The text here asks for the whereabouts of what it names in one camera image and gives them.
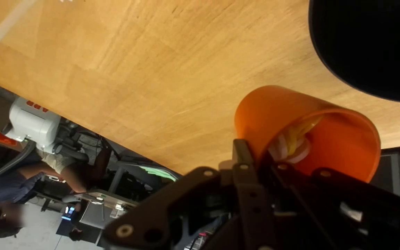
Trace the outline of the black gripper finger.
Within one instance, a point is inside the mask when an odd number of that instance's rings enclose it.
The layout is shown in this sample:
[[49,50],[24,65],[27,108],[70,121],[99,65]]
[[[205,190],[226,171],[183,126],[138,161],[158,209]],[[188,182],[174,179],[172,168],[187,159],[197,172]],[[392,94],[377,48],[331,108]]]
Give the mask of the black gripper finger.
[[274,250],[272,237],[272,209],[265,187],[259,182],[255,159],[244,139],[234,140],[234,183],[238,193],[240,214],[247,250]]

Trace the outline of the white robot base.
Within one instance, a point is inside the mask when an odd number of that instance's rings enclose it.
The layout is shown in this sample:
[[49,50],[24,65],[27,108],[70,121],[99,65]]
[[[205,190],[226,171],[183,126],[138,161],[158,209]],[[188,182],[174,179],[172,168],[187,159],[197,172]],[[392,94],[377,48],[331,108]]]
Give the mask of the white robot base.
[[48,108],[19,97],[10,107],[9,112],[12,129],[8,137],[17,141],[26,139],[37,143],[42,151],[52,153],[58,137],[62,116]]

